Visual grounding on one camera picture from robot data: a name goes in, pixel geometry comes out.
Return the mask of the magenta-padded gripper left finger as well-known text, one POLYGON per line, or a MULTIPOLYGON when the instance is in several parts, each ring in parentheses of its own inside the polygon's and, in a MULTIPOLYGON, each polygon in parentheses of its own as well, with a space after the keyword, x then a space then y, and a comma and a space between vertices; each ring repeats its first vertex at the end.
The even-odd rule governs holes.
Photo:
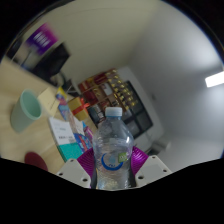
POLYGON ((56 175, 78 186, 95 189, 97 175, 93 149, 89 149, 78 159, 69 159, 56 175))

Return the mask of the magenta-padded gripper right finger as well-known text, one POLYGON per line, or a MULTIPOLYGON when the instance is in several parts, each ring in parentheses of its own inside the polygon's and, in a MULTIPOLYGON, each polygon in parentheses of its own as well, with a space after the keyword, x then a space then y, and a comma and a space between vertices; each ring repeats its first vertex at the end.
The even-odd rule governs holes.
POLYGON ((144 187, 171 173, 172 171, 158 156, 148 156, 139 148, 133 147, 130 172, 131 188, 144 187))

